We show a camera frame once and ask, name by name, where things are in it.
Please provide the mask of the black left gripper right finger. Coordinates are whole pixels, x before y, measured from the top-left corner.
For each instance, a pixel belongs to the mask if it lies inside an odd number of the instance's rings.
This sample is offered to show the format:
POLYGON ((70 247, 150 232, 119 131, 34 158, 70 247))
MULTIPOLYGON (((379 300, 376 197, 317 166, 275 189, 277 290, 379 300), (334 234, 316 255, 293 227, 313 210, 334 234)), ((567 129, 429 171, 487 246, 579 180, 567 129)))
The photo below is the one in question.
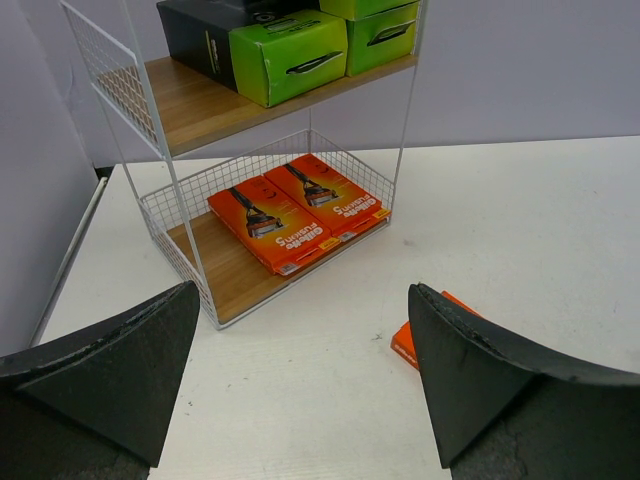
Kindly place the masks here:
POLYGON ((496 325, 425 284, 408 316, 441 466, 455 479, 635 479, 639 377, 496 325))

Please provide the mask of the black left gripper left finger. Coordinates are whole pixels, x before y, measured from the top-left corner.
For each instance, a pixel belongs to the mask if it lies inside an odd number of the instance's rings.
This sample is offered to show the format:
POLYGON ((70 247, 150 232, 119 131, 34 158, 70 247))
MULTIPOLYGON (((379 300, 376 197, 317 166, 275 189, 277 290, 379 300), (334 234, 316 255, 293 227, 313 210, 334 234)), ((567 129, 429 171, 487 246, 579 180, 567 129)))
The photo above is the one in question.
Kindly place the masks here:
POLYGON ((4 479, 145 479, 157 467, 200 313, 187 281, 1 359, 4 479))

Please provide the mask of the orange Gillette cartridge box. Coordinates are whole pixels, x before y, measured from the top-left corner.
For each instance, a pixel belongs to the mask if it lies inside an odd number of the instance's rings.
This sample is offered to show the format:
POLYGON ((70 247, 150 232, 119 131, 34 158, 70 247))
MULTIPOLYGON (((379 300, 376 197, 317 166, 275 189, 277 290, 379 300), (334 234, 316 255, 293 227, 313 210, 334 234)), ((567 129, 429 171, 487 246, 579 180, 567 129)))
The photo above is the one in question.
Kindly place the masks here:
MULTIPOLYGON (((460 306, 464 310, 479 316, 479 313, 460 301, 457 297, 446 290, 441 291, 441 295, 460 306)), ((419 370, 417 355, 413 344, 410 323, 406 321, 402 327, 392 336, 390 348, 402 357, 409 365, 419 370)))

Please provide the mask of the orange Gillette Fusion5 box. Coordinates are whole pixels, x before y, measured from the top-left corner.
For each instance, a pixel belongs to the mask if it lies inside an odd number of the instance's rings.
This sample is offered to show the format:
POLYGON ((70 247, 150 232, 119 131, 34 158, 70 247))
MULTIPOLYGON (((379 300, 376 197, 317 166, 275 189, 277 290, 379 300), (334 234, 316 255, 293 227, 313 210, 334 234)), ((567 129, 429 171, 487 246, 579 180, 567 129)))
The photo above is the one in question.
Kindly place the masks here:
POLYGON ((384 222, 391 211, 313 154, 305 154, 267 171, 264 176, 327 226, 345 243, 384 222))
POLYGON ((341 244, 326 225, 263 175, 220 190, 207 202, 273 274, 289 276, 341 244))

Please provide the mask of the green black Gillette Labs box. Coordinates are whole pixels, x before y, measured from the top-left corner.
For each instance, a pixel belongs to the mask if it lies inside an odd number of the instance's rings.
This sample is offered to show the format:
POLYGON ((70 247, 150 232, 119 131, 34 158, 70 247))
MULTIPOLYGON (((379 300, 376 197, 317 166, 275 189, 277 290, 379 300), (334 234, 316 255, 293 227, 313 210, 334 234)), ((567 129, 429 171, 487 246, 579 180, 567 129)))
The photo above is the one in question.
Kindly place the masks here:
POLYGON ((414 0, 320 0, 319 6, 325 13, 354 21, 412 3, 414 0))
POLYGON ((346 75, 355 77, 412 52, 419 2, 347 20, 346 75))
POLYGON ((160 1, 172 59, 265 108, 345 75, 346 22, 317 1, 160 1))

